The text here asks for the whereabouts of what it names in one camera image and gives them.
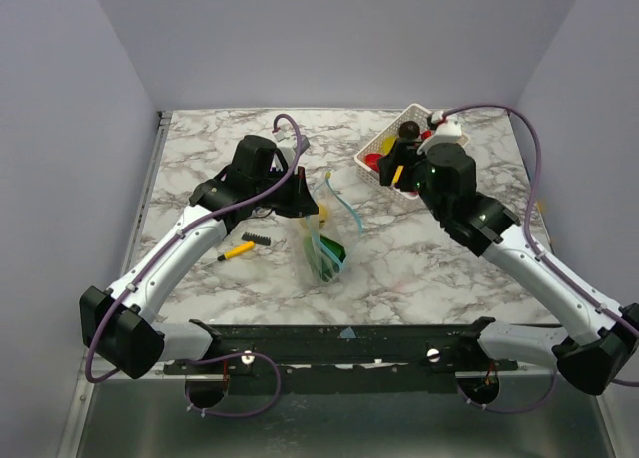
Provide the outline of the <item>toy bok choy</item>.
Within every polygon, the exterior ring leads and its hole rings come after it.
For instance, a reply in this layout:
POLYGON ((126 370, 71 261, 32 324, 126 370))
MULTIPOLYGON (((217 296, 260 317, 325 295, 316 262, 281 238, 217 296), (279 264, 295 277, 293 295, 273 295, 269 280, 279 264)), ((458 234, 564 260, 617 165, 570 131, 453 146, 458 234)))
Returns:
POLYGON ((345 266, 345 247, 324 234, 307 235, 303 251, 312 276, 319 282, 334 281, 345 266))

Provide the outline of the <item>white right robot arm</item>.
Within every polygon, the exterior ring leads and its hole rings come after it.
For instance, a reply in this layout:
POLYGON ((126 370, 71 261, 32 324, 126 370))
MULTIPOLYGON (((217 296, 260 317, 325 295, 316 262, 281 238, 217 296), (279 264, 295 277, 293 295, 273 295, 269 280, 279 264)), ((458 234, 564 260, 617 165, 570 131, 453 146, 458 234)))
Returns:
POLYGON ((477 189, 476 163, 457 143, 423 152, 395 141, 377 162, 379 181, 416 193, 449 237, 518 282, 559 321, 538 328, 490 320, 459 345, 459 357, 479 370, 512 360, 558 371, 573 387, 603 393, 638 347, 638 307, 621 306, 591 287, 535 240, 519 217, 477 189))

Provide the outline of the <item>yellow toy lemon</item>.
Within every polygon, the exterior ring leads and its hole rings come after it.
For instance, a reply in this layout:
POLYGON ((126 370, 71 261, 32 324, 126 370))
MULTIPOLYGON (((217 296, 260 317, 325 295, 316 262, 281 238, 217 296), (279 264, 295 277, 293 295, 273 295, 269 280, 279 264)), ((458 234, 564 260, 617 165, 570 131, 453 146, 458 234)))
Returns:
POLYGON ((316 222, 320 229, 323 229, 329 218, 329 209, 326 204, 319 203, 319 213, 316 215, 316 222))

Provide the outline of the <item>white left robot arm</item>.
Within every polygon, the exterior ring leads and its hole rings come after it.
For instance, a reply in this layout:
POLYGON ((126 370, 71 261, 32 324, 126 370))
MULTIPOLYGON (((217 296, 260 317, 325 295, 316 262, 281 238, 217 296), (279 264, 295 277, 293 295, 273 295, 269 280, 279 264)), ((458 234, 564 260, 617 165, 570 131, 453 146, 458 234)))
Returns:
POLYGON ((136 379, 161 361, 186 359, 201 373, 222 358, 213 332, 191 320, 162 327, 154 322, 166 298, 193 265, 219 246, 254 209, 298 219, 319 207, 298 161, 305 137, 276 142, 246 135, 229 164, 198 184, 164 237, 109 287, 89 287, 80 297, 82 339, 90 357, 100 356, 136 379))

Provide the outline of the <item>yellow toy banana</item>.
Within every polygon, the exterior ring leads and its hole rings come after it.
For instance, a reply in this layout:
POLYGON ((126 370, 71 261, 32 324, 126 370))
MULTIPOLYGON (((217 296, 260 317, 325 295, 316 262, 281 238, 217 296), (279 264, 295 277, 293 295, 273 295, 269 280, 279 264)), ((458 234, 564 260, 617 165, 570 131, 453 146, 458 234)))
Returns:
POLYGON ((403 165, 400 165, 400 166, 398 166, 396 168, 395 173, 394 173, 393 178, 392 178, 392 181, 391 181, 391 185, 392 186, 395 186, 398 183, 398 181, 399 181, 399 179, 400 179, 400 177, 402 175, 403 169, 404 169, 403 165))

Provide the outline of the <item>clear zip top bag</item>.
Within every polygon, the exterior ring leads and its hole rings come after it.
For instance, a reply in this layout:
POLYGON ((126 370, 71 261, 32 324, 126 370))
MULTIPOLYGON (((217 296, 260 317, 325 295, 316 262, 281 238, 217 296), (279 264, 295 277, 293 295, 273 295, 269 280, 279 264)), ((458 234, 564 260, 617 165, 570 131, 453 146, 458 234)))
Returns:
POLYGON ((360 215, 334 187, 331 177, 332 172, 326 172, 311 192, 319 212, 300 222, 301 252, 309 279, 321 285, 335 282, 345 272, 364 230, 360 215))

